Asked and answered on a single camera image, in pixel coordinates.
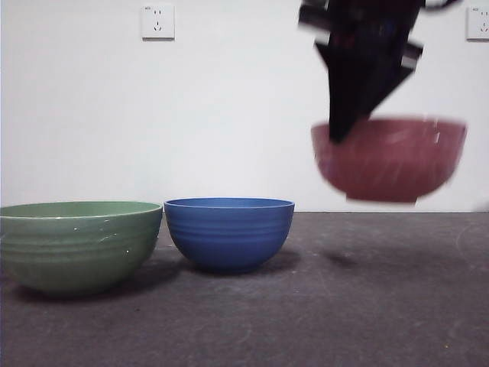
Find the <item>ceramic bowl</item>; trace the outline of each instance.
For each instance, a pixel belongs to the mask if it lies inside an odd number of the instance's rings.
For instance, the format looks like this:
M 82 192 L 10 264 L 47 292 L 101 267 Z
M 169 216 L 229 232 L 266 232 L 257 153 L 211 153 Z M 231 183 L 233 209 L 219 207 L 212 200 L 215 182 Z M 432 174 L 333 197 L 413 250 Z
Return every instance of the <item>ceramic bowl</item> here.
M 253 198 L 197 198 L 164 204 L 171 238 L 198 267 L 218 273 L 252 271 L 287 238 L 294 203 Z
M 442 186 L 461 157 L 466 127 L 441 119 L 359 121 L 340 144 L 329 126 L 312 129 L 322 176 L 347 198 L 415 203 Z
M 99 293 L 151 255 L 162 211 L 161 205 L 132 202 L 1 208 L 2 270 L 52 296 Z

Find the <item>electrical outlet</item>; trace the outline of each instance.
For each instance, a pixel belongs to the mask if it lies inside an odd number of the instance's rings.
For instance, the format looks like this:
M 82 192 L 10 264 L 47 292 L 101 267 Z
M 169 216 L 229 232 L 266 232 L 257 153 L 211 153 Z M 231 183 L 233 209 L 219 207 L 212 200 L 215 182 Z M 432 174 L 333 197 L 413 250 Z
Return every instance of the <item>electrical outlet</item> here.
M 143 40 L 175 39 L 175 7 L 172 4 L 145 5 L 141 9 Z
M 467 39 L 489 41 L 489 6 L 467 8 Z

